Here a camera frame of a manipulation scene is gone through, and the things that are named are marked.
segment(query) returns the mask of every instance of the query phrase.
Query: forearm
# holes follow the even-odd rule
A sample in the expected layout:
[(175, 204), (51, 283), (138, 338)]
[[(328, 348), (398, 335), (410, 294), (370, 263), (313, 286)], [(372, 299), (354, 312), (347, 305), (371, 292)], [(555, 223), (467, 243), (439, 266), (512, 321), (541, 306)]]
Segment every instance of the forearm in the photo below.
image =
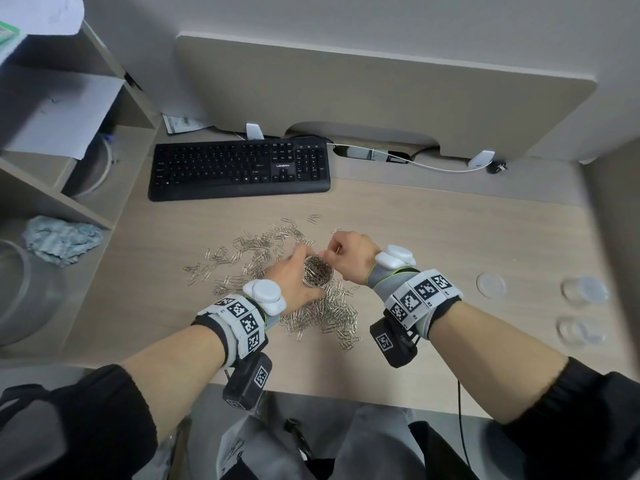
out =
[(225, 361), (220, 338), (204, 326), (190, 326), (123, 362), (145, 398), (162, 441)]
[(429, 340), (462, 386), (502, 424), (531, 407), (568, 361), (540, 340), (463, 301), (433, 323)]

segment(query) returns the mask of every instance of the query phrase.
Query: black keyboard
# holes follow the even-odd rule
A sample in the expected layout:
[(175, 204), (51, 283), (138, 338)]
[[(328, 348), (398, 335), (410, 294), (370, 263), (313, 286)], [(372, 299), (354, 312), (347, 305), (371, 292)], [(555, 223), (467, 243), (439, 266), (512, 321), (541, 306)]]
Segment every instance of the black keyboard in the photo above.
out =
[(149, 199), (194, 200), (327, 192), (319, 137), (156, 144)]

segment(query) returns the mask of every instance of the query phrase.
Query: crumpled cloth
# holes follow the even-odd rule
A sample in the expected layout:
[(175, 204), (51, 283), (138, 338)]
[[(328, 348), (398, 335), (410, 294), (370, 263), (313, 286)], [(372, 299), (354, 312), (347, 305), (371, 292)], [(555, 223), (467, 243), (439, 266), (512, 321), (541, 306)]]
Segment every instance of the crumpled cloth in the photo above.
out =
[(100, 244), (102, 231), (92, 224), (69, 224), (52, 217), (38, 216), (27, 223), (22, 238), (27, 249), (36, 256), (65, 267)]

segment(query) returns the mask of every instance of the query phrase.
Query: wooden desk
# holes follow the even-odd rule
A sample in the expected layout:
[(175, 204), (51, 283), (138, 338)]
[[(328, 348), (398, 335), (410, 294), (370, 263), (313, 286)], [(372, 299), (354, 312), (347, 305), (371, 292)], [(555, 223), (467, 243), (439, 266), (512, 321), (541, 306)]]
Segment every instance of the wooden desk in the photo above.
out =
[[(153, 203), (149, 172), (147, 158), (67, 341), (66, 362), (97, 367), (121, 361), (187, 327), (214, 301), (214, 279), (240, 274), (241, 265), (219, 267), (191, 287), (182, 267), (203, 262), (206, 248), (230, 248), (245, 230), (263, 232), (292, 217), (319, 243), (317, 250), (336, 228), (368, 233), (381, 246), (409, 248), (421, 268), (441, 270), (469, 303), (599, 371), (638, 377), (616, 298), (608, 306), (576, 310), (560, 293), (565, 277), (582, 274), (599, 276), (613, 289), (588, 209), (338, 178), (325, 194)], [(313, 225), (309, 214), (323, 217)], [(476, 290), (484, 271), (503, 276), (504, 299), (489, 300)], [(363, 341), (350, 352), (314, 328), (300, 342), (283, 327), (269, 332), (268, 389), (456, 412), (456, 380), (434, 348), (421, 341), (411, 364), (392, 369), (369, 335), (369, 325), (381, 316), (380, 300), (361, 289), (351, 303), (360, 313)], [(568, 349), (560, 343), (556, 318), (578, 314), (606, 323), (605, 345)], [(219, 373), (214, 381), (226, 379)], [(486, 416), (466, 394), (462, 409)]]

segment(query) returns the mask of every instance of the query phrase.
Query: white cable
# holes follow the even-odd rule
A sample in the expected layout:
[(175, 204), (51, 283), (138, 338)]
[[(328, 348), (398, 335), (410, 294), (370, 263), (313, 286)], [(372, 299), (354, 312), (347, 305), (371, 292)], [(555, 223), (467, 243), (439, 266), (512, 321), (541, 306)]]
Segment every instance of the white cable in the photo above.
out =
[[(392, 155), (388, 152), (383, 152), (381, 150), (376, 150), (375, 148), (366, 148), (365, 146), (356, 146), (355, 144), (340, 144), (340, 143), (327, 143), (327, 145), (331, 145), (331, 146), (350, 146), (351, 148), (362, 148), (363, 150), (369, 150), (370, 152), (378, 152), (378, 153), (382, 153), (383, 155), (388, 155), (390, 157), (393, 158), (398, 158), (400, 160), (404, 160), (404, 158), (400, 158), (396, 155)], [(436, 170), (436, 171), (441, 171), (444, 173), (468, 173), (470, 171), (477, 171), (477, 170), (482, 170), (483, 168), (486, 168), (490, 165), (490, 163), (487, 163), (486, 165), (483, 165), (481, 167), (478, 168), (470, 168), (468, 170), (447, 170), (445, 168), (437, 168), (434, 166), (428, 166), (428, 165), (423, 165), (422, 163), (416, 163), (414, 161), (411, 160), (404, 160), (407, 163), (411, 163), (412, 165), (417, 165), (417, 166), (421, 166), (423, 168), (428, 168), (429, 170)]]
[(100, 187), (100, 185), (102, 185), (104, 181), (107, 179), (107, 177), (109, 176), (109, 172), (111, 171), (111, 167), (113, 165), (113, 152), (111, 151), (111, 145), (107, 141), (107, 138), (105, 138), (102, 135), (102, 133), (98, 133), (98, 136), (102, 140), (104, 147), (107, 149), (107, 167), (104, 169), (104, 172), (102, 173), (102, 175), (100, 176), (100, 178), (96, 183), (94, 183), (87, 190), (83, 190), (82, 192), (73, 195), (72, 196), (73, 198), (78, 198), (78, 197), (82, 197), (83, 195), (90, 194), (91, 192), (96, 190), (96, 188)]

